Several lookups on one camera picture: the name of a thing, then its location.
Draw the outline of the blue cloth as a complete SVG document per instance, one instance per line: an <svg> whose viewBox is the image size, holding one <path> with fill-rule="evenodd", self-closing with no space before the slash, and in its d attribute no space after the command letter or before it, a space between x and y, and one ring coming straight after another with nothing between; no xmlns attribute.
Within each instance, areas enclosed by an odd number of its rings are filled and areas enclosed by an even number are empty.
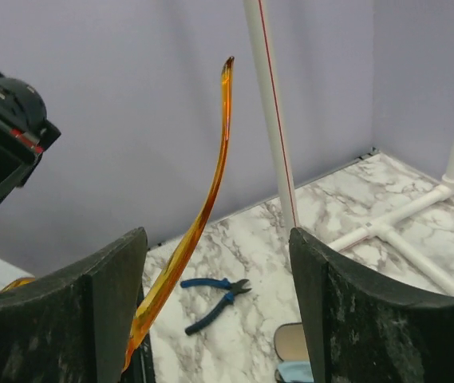
<svg viewBox="0 0 454 383"><path fill-rule="evenodd" d="M283 361L276 369L281 382L314 383L311 365L308 361Z"/></svg>

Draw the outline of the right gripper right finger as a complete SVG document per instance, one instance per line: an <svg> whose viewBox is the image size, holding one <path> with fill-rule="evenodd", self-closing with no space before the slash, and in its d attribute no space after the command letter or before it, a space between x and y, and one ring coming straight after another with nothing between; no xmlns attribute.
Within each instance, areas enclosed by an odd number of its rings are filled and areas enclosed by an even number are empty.
<svg viewBox="0 0 454 383"><path fill-rule="evenodd" d="M387 277L301 228L290 262L317 382L454 382L454 297Z"/></svg>

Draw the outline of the black cylinder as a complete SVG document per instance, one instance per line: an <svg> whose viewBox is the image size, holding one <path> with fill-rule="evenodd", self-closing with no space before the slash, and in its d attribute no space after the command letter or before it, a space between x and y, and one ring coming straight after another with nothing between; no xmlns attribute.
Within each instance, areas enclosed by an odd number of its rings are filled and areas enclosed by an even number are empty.
<svg viewBox="0 0 454 383"><path fill-rule="evenodd" d="M279 359L279 363L283 361L310 362L301 322L287 323L277 328L274 332L274 351ZM277 382L281 382L278 380L277 374L275 370L274 378Z"/></svg>

